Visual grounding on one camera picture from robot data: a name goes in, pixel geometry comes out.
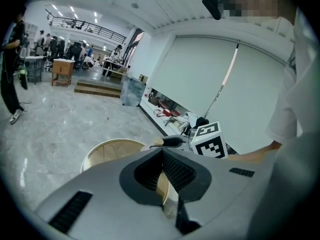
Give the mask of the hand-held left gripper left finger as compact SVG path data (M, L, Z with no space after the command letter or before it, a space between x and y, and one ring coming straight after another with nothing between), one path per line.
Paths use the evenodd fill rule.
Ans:
M159 149L95 165L54 191L38 207L48 240L176 240L162 197L135 179L134 171Z

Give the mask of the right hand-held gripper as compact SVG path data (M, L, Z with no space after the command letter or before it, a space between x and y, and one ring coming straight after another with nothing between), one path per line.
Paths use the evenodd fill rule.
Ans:
M163 143L153 144L149 148L188 149L187 139L181 136L167 136L161 140ZM228 158L227 145L218 121L198 127L190 142L190 148L198 155L217 159Z

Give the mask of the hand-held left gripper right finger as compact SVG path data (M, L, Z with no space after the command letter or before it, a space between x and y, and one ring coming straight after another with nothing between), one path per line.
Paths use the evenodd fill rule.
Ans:
M176 193L175 224L164 240L247 240L258 198L253 165L164 148L163 171Z

